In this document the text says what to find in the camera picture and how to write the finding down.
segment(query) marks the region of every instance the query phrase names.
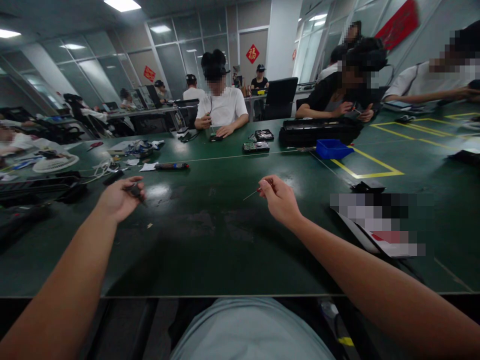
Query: black cloth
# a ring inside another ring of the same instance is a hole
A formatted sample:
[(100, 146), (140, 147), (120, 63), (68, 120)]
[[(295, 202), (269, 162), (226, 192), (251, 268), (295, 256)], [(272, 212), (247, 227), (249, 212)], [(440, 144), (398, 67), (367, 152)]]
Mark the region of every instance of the black cloth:
[[(307, 104), (310, 106), (310, 109), (316, 111), (324, 111), (327, 105), (332, 98), (332, 95), (342, 86), (342, 72), (337, 71), (333, 74), (327, 76), (318, 84), (316, 84), (315, 89), (310, 94), (307, 100)], [(345, 97), (343, 98), (344, 102), (359, 103), (362, 109), (366, 109), (370, 104), (373, 104), (372, 110), (374, 111), (374, 116), (372, 120), (377, 116), (382, 104), (380, 103), (382, 99), (376, 98), (373, 96), (373, 92), (367, 88), (365, 83), (360, 84), (358, 88), (348, 89)]]
[(251, 84), (253, 85), (253, 88), (259, 88), (259, 89), (265, 89), (267, 87), (267, 83), (269, 80), (266, 77), (263, 77), (263, 80), (261, 82), (257, 81), (257, 78), (254, 78), (251, 81)]

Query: green table surface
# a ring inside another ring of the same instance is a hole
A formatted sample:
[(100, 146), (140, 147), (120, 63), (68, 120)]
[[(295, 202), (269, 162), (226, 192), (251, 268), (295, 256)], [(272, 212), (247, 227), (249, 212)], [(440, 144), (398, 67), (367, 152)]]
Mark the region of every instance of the green table surface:
[[(350, 193), (348, 183), (361, 181), (358, 175), (380, 174), (372, 176), (389, 193), (433, 194), (431, 226), (418, 229), (426, 256), (408, 262), (440, 294), (478, 292), (479, 171), (446, 159), (457, 149), (480, 149), (477, 138), (460, 136), (471, 132), (459, 126), (471, 115), (458, 114), (467, 113), (480, 113), (480, 106), (446, 106), (419, 117), (413, 126), (402, 126), (391, 123), (397, 114), (384, 110), (354, 141), (361, 153), (341, 160), (349, 171), (331, 160), (320, 162), (310, 153), (281, 148), (277, 139), (270, 142), (269, 153), (243, 154), (242, 144), (254, 130), (270, 129), (277, 137), (282, 120), (249, 123), (222, 142), (208, 142), (200, 133), (181, 143), (164, 133), (104, 139), (90, 152), (86, 150), (95, 141), (84, 142), (70, 150), (80, 161), (68, 170), (85, 176), (108, 156), (110, 146), (128, 139), (165, 140), (150, 162), (190, 165), (187, 171), (127, 170), (128, 176), (144, 176), (148, 207), (139, 206), (118, 227), (101, 295), (342, 295), (300, 241), (272, 218), (265, 200), (254, 195), (243, 201), (269, 174), (293, 187), (306, 217), (354, 244), (359, 243), (330, 209), (330, 194)], [(437, 121), (421, 120), (427, 118)], [(403, 174), (385, 176), (392, 169)], [(33, 174), (31, 169), (15, 173)], [(100, 179), (88, 185), (87, 196), (78, 203), (54, 202), (50, 219), (0, 251), (0, 297), (38, 292), (104, 188)]]

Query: red banner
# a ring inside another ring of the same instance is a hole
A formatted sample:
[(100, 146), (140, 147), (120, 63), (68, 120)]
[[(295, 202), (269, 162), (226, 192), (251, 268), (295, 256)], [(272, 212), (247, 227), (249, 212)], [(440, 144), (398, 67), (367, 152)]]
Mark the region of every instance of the red banner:
[(148, 66), (145, 66), (145, 70), (143, 71), (143, 76), (146, 77), (148, 80), (150, 80), (152, 83), (155, 80), (155, 72)]
[(417, 3), (415, 0), (406, 0), (375, 37), (383, 41), (385, 49), (392, 50), (418, 27)]
[(248, 60), (250, 60), (252, 64), (255, 62), (255, 60), (257, 60), (259, 55), (260, 55), (260, 51), (253, 44), (251, 45), (250, 49), (246, 53), (246, 57), (248, 58)]

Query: ceiling light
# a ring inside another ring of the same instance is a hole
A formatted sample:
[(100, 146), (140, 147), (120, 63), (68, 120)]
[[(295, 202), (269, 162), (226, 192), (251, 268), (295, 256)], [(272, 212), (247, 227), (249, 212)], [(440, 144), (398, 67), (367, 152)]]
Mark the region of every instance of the ceiling light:
[(317, 16), (312, 17), (312, 18), (311, 18), (310, 20), (308, 20), (308, 21), (320, 20), (320, 19), (323, 19), (323, 18), (326, 18), (326, 17), (327, 17), (327, 14), (317, 15)]
[(19, 32), (15, 32), (15, 31), (8, 31), (8, 30), (0, 29), (0, 38), (7, 39), (7, 38), (13, 38), (13, 37), (18, 36), (18, 35), (22, 35), (22, 34), (19, 33)]
[(134, 0), (103, 0), (103, 2), (121, 13), (142, 8)]
[(85, 46), (81, 46), (81, 45), (77, 45), (77, 44), (65, 44), (65, 45), (60, 45), (60, 47), (68, 49), (68, 50), (85, 49)]
[(165, 25), (154, 26), (151, 27), (150, 30), (152, 30), (155, 34), (167, 33), (169, 31), (172, 31), (168, 26)]

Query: door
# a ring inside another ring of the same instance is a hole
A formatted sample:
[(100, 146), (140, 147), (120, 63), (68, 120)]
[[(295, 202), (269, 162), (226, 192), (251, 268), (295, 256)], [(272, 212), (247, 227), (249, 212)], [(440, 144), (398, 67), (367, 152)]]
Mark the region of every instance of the door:
[[(240, 34), (240, 73), (243, 76), (243, 83), (249, 86), (252, 80), (257, 77), (257, 66), (263, 64), (265, 67), (265, 59), (267, 58), (267, 38), (269, 36), (268, 29), (246, 32)], [(253, 63), (247, 58), (250, 47), (255, 45), (258, 57)], [(266, 68), (264, 76), (268, 79), (269, 69)]]

